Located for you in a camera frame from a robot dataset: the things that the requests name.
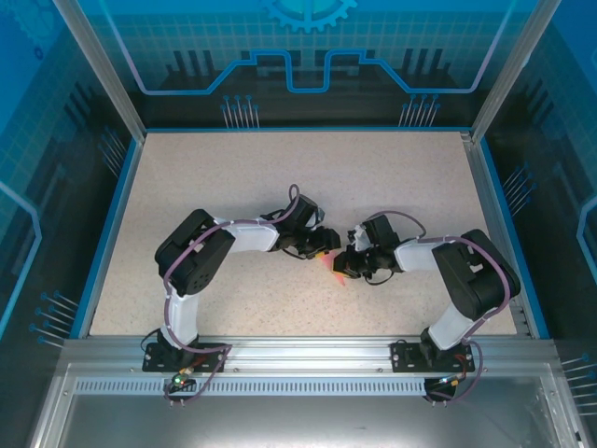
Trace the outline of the aluminium mounting rail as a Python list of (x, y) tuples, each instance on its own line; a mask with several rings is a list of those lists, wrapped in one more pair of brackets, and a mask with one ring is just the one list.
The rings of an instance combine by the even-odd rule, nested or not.
[[(389, 345), (396, 336), (373, 337), (203, 337), (204, 343), (230, 344), (227, 376), (388, 376)], [(80, 376), (134, 376), (141, 373), (139, 337), (98, 336), (68, 340), (56, 372)], [(489, 377), (560, 373), (552, 340), (500, 335), (475, 336)]]

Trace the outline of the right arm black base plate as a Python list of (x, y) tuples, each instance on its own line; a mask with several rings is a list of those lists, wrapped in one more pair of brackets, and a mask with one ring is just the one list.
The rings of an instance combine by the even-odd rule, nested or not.
[(400, 339), (389, 346), (389, 351), (394, 373), (469, 373), (476, 369), (472, 349), (462, 344), (438, 350), (431, 343), (408, 343)]

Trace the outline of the aluminium side rail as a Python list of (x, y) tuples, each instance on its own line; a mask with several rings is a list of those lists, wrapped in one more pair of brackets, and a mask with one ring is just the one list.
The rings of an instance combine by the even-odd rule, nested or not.
[(533, 310), (534, 296), (529, 296), (527, 290), (530, 281), (528, 266), (521, 252), (520, 241), (514, 230), (501, 184), (495, 175), (493, 162), (488, 161), (484, 149), (473, 142), (470, 132), (460, 132), (460, 135), (479, 196), (487, 233), (521, 280), (520, 294), (509, 303), (517, 335), (540, 339), (541, 332), (536, 325)]

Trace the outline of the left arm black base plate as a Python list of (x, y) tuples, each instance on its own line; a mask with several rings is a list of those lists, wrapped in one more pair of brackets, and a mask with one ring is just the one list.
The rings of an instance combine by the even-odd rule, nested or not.
[(223, 371), (224, 365), (222, 350), (209, 354), (198, 354), (173, 348), (167, 343), (149, 343), (145, 349), (142, 371), (165, 373), (191, 368), (194, 372), (207, 373)]

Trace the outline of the aluminium frame post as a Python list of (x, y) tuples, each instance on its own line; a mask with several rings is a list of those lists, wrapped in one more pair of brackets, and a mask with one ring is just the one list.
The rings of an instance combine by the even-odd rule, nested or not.
[(537, 0), (533, 12), (510, 52), (471, 128), (470, 141), (479, 146), (521, 71), (530, 60), (537, 43), (547, 29), (562, 0)]
[(60, 12), (128, 131), (138, 143), (143, 144), (146, 140), (146, 127), (78, 1), (52, 0), (52, 3)]

